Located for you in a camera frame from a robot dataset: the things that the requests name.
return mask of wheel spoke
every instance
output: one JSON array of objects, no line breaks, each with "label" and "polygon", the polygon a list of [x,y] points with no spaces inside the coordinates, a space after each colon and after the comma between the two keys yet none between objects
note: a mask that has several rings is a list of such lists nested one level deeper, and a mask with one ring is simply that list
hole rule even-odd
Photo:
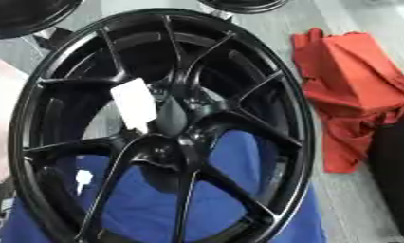
[{"label": "wheel spoke", "polygon": [[173,242],[184,242],[186,236],[186,221],[197,173],[188,173],[179,181]]},{"label": "wheel spoke", "polygon": [[56,159],[72,155],[108,156],[118,137],[106,137],[93,140],[61,142],[47,146],[24,149],[24,156],[30,159]]},{"label": "wheel spoke", "polygon": [[106,173],[104,182],[99,189],[96,199],[87,211],[82,227],[76,235],[76,239],[83,239],[92,233],[94,229],[99,229],[101,224],[101,213],[109,197],[112,195],[123,173],[133,165],[139,165],[144,161],[147,149],[150,145],[167,140],[161,135],[145,135],[127,144],[120,153],[111,156],[111,162]]},{"label": "wheel spoke", "polygon": [[104,89],[115,85],[115,82],[109,79],[91,79],[91,78],[64,78],[64,79],[44,79],[39,81],[43,87],[61,90],[61,89]]},{"label": "wheel spoke", "polygon": [[266,206],[252,198],[252,196],[250,196],[250,194],[235,181],[212,165],[206,164],[201,170],[200,176],[201,179],[206,180],[240,201],[248,210],[249,214],[261,216],[262,219],[274,219],[275,214],[273,214]]},{"label": "wheel spoke", "polygon": [[189,77],[189,84],[191,84],[191,90],[193,91],[193,95],[197,99],[202,98],[201,95],[204,94],[204,92],[202,91],[202,87],[200,85],[203,69],[204,67],[202,65],[199,65],[198,67],[195,68],[192,76]]},{"label": "wheel spoke", "polygon": [[164,23],[165,28],[167,29],[168,38],[170,39],[170,42],[173,45],[175,57],[177,60],[177,65],[181,65],[181,63],[183,62],[183,59],[187,56],[187,54],[175,37],[171,17],[163,16],[162,21]]},{"label": "wheel spoke", "polygon": [[255,84],[250,88],[246,88],[243,92],[237,94],[235,98],[239,101],[239,103],[242,103],[244,100],[248,99],[249,96],[253,95],[260,89],[266,89],[266,91],[277,89],[280,84],[280,82],[278,82],[277,80],[282,78],[283,76],[284,73],[281,70],[278,70],[268,76],[263,82]]},{"label": "wheel spoke", "polygon": [[220,40],[216,41],[214,44],[212,44],[210,47],[207,47],[206,49],[203,49],[199,54],[196,55],[196,58],[194,58],[193,63],[191,64],[191,68],[198,62],[200,62],[202,59],[206,58],[209,56],[211,53],[213,53],[215,50],[217,50],[220,46],[225,44],[228,40],[232,39],[235,36],[235,33],[229,31],[225,37],[221,38]]},{"label": "wheel spoke", "polygon": [[302,145],[300,141],[276,130],[267,122],[243,109],[226,111],[226,105],[227,104],[223,104],[219,107],[207,107],[207,111],[199,111],[200,114],[197,114],[199,119],[194,124],[194,127],[205,131],[204,135],[211,139],[218,138],[218,136],[230,130],[241,130],[274,141],[281,146],[284,151],[294,152],[301,148]]},{"label": "wheel spoke", "polygon": [[283,148],[284,151],[295,151],[302,147],[300,141],[283,134],[282,132],[270,126],[267,122],[248,113],[245,110],[241,110],[241,112],[233,112],[231,114],[233,114],[232,116],[234,116],[236,120],[240,122],[242,126],[246,128],[250,133],[276,142]]},{"label": "wheel spoke", "polygon": [[117,76],[115,77],[116,81],[120,81],[122,79],[125,79],[126,77],[129,77],[130,75],[127,71],[127,67],[125,66],[124,62],[120,58],[119,53],[115,48],[114,42],[109,37],[106,30],[100,29],[100,30],[98,30],[98,34],[106,43],[109,53],[111,55],[112,61],[114,62],[115,69],[117,70]]},{"label": "wheel spoke", "polygon": [[51,207],[61,214],[69,226],[79,230],[85,211],[64,186],[62,172],[54,167],[45,167],[37,173],[37,181]]},{"label": "wheel spoke", "polygon": [[116,185],[119,182],[122,174],[128,168],[128,161],[123,161],[121,155],[113,156],[111,158],[113,166],[110,167],[110,171],[107,173],[97,196],[85,215],[83,224],[78,232],[76,238],[82,239],[89,236],[89,233],[94,229],[100,228],[101,213],[109,197],[112,195]]}]

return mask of red fabric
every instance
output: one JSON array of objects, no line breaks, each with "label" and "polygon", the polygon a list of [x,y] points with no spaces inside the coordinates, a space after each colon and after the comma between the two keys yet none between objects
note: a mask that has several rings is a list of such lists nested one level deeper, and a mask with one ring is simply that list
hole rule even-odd
[{"label": "red fabric", "polygon": [[292,36],[303,92],[323,124],[327,172],[353,172],[382,124],[404,116],[404,75],[367,33]]}]

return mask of white label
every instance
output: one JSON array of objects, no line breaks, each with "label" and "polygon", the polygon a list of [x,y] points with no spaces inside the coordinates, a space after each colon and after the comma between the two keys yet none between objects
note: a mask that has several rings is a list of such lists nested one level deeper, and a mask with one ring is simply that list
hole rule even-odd
[{"label": "white label", "polygon": [[89,171],[79,170],[75,179],[78,184],[77,194],[80,195],[83,191],[83,187],[90,184],[91,179],[93,179],[93,174]]},{"label": "white label", "polygon": [[156,119],[156,103],[143,79],[118,85],[111,94],[127,128],[147,132],[146,123]]}]

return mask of blue cloth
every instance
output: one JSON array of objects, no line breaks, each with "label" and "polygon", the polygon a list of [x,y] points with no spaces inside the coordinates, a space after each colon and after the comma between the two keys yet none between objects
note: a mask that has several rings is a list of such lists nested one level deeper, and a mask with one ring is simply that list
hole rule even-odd
[{"label": "blue cloth", "polygon": [[[250,134],[229,132],[218,143],[210,163],[229,175],[241,187],[255,195],[260,186],[260,153],[257,142]],[[74,190],[76,168],[89,170],[94,175],[91,184],[78,198],[88,208],[98,188],[107,164],[107,158],[85,156],[76,164],[61,164],[65,183]],[[128,170],[117,185],[103,212],[103,227],[110,231],[142,242],[164,243],[171,238],[174,228],[176,196],[161,193],[145,182],[138,167]],[[186,231],[186,240],[193,241],[220,232],[239,219],[245,212],[242,205],[226,193],[205,182],[196,185]],[[14,203],[10,219],[2,232],[4,243],[50,242],[29,218],[22,202]],[[326,242],[310,189],[299,211],[272,243],[323,243]]]}]

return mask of black surface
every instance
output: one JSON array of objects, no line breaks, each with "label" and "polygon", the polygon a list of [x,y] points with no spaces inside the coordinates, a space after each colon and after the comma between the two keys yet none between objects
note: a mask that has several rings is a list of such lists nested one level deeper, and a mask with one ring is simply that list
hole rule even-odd
[{"label": "black surface", "polygon": [[288,0],[199,0],[200,2],[220,9],[235,13],[260,13],[276,9]]},{"label": "black surface", "polygon": [[73,12],[82,0],[0,0],[0,39],[49,28]]},{"label": "black surface", "polygon": [[404,235],[404,119],[376,131],[368,160],[395,223]]},{"label": "black surface", "polygon": [[33,35],[32,37],[37,42],[40,48],[53,50],[56,47],[59,47],[71,33],[72,31],[64,28],[55,28],[54,32],[48,39],[38,35]]},{"label": "black surface", "polygon": [[14,197],[13,179],[7,178],[3,183],[0,183],[0,217],[5,215],[3,209],[3,201]]},{"label": "black surface", "polygon": [[[160,116],[149,123],[146,135],[123,129],[110,137],[82,140],[87,125],[112,100],[110,89],[136,77],[149,86],[159,113],[185,113],[182,124],[168,127],[171,121]],[[171,98],[174,105],[168,104]],[[287,164],[280,186],[275,184],[276,194],[265,187],[259,194],[266,200],[259,201],[207,163],[211,149],[230,130],[277,144]],[[264,242],[282,229],[303,198],[314,160],[313,132],[297,81],[252,34],[198,12],[147,9],[111,16],[72,34],[39,65],[13,114],[9,162],[19,197],[55,242],[103,242],[98,239],[103,206],[131,166],[178,178],[175,190],[166,189],[178,198],[174,243],[183,241],[199,181],[233,196],[247,213],[198,242]],[[56,197],[70,198],[65,190],[41,194],[36,188],[59,181],[50,169],[57,159],[92,154],[110,157],[109,171],[87,214],[74,219],[64,214],[76,208],[64,206],[76,202],[54,209]],[[37,185],[30,170],[40,175]],[[156,187],[159,181],[151,179],[165,179],[158,175],[145,177]]]}]

